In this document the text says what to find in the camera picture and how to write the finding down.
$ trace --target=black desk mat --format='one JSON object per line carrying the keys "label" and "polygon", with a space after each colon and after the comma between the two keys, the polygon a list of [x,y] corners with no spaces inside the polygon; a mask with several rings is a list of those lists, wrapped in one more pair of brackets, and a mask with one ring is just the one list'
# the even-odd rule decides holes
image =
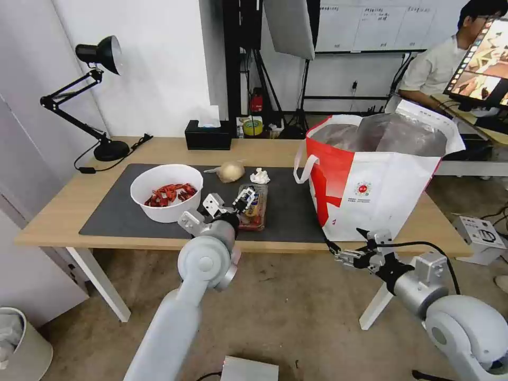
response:
{"label": "black desk mat", "polygon": [[[106,237],[189,238],[175,223],[160,223],[149,219],[130,195],[134,179],[152,164],[130,164],[92,213],[79,234]],[[212,166],[194,166],[203,170]],[[265,229],[260,232],[240,231],[240,241],[323,242],[314,205],[307,184],[299,185],[292,168],[263,168],[268,171],[268,203]],[[223,184],[216,174],[203,174],[201,201],[208,193],[218,193],[225,204],[231,205],[241,184],[249,183],[255,168],[246,167],[245,175],[230,184]]]}

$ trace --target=red fire extinguisher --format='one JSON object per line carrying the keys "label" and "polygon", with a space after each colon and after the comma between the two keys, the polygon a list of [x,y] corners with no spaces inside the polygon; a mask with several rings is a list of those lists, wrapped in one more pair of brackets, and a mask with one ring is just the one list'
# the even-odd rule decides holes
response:
{"label": "red fire extinguisher", "polygon": [[252,96],[250,98],[250,112],[259,113],[261,111],[263,111],[263,95],[261,93],[261,88],[256,87],[252,91]]}

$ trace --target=lamp shade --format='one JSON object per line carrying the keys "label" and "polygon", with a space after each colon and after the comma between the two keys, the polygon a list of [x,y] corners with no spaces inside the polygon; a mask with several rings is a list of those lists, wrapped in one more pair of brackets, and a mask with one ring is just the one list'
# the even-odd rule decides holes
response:
{"label": "lamp shade", "polygon": [[122,50],[116,36],[108,36],[97,45],[79,44],[76,56],[86,64],[101,64],[115,74],[121,73]]}

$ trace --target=black desk lamp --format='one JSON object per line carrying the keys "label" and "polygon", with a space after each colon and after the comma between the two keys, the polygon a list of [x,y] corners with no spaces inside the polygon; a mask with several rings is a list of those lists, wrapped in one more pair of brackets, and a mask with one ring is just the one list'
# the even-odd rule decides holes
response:
{"label": "black desk lamp", "polygon": [[[103,71],[97,67],[97,64],[101,64],[107,70],[120,75],[119,69],[122,67],[122,51],[118,39],[115,36],[109,36],[99,42],[98,45],[80,44],[76,46],[76,55],[81,61],[87,63],[88,67],[92,70],[53,94],[42,97],[41,105],[97,139],[100,142],[94,150],[94,156],[97,160],[113,161],[122,159],[130,152],[130,148],[126,143],[109,139],[104,131],[77,120],[60,108],[62,103],[101,83]],[[94,81],[77,91],[64,93],[65,90],[87,78],[92,78]]]}

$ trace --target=printed logo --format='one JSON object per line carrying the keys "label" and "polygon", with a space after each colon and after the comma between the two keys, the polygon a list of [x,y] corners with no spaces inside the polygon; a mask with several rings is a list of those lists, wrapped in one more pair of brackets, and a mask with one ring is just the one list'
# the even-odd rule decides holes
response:
{"label": "printed logo", "polygon": [[357,183],[355,187],[355,194],[360,197],[368,197],[370,195],[370,191],[372,189],[371,183]]}

